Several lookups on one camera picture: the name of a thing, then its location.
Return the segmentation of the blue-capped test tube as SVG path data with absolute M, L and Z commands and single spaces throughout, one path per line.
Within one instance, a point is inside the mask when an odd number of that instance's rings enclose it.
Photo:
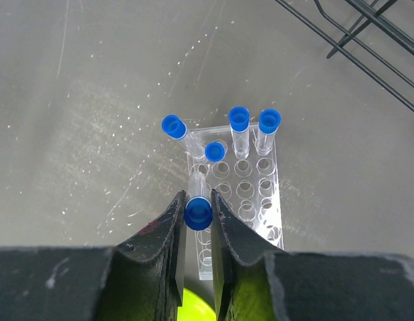
M 208 228 L 213 220 L 211 192 L 202 172 L 194 171 L 190 174 L 187 195 L 189 199 L 185 207 L 185 223 L 194 231 Z
M 261 112 L 255 138 L 255 149 L 260 156 L 266 156 L 272 150 L 280 123 L 281 115 L 277 110 Z
M 205 147 L 206 158 L 213 162 L 218 163 L 225 158 L 226 148 L 220 142 L 210 142 Z
M 235 156 L 239 160 L 249 155 L 249 110 L 243 106 L 236 106 L 229 112 L 232 146 Z
M 200 162 L 206 162 L 205 147 L 193 136 L 187 125 L 176 115 L 169 114 L 162 121 L 162 130 L 184 148 L 190 156 Z

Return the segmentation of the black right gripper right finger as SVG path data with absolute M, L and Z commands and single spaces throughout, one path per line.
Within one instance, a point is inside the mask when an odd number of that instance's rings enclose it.
M 211 194 L 219 320 L 414 320 L 414 260 L 367 252 L 287 252 Z

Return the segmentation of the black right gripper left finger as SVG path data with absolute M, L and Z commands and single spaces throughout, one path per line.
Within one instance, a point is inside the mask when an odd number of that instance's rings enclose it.
M 175 320 L 186 203 L 115 246 L 0 247 L 0 320 Z

